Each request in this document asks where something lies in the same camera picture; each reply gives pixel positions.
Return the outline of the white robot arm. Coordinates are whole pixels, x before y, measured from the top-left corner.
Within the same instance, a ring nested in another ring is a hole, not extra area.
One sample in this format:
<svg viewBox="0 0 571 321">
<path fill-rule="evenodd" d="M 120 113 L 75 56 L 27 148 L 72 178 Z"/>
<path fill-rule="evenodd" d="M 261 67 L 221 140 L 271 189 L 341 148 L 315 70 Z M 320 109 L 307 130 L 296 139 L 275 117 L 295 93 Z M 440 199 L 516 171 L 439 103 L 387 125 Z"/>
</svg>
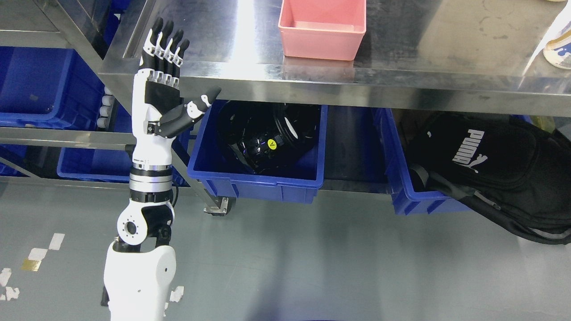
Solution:
<svg viewBox="0 0 571 321">
<path fill-rule="evenodd" d="M 161 321 L 165 317 L 177 256 L 170 245 L 174 140 L 199 122 L 222 89 L 190 99 L 180 94 L 180 69 L 190 42 L 173 21 L 157 17 L 141 48 L 134 74 L 130 198 L 108 246 L 101 304 L 112 321 Z"/>
</svg>

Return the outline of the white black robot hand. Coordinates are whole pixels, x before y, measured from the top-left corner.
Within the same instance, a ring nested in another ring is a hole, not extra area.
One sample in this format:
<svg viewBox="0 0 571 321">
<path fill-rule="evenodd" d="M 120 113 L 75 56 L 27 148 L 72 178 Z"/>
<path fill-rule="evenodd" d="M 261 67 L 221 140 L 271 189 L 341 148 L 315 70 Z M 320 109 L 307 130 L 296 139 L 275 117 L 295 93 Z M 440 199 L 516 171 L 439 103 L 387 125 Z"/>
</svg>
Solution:
<svg viewBox="0 0 571 321">
<path fill-rule="evenodd" d="M 173 138 L 200 121 L 222 91 L 214 86 L 180 104 L 179 85 L 151 81 L 156 70 L 180 78 L 190 41 L 183 39 L 183 30 L 169 39 L 173 29 L 173 21 L 157 17 L 143 44 L 140 70 L 134 75 L 131 127 L 136 145 L 132 160 L 143 167 L 171 166 Z M 157 123 L 154 134 L 148 133 L 149 123 Z"/>
</svg>

